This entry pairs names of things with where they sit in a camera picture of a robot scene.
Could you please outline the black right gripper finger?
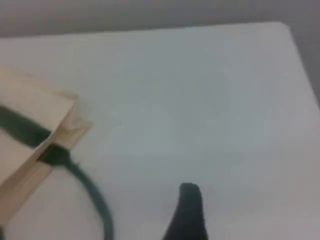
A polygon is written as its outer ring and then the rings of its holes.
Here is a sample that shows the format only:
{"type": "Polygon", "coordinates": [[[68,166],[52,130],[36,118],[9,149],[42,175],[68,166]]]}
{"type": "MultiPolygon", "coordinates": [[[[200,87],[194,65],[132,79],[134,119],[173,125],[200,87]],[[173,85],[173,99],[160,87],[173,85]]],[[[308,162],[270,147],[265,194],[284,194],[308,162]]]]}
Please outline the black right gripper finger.
{"type": "Polygon", "coordinates": [[[164,240],[207,240],[203,197],[198,185],[182,183],[179,198],[164,240]]]}

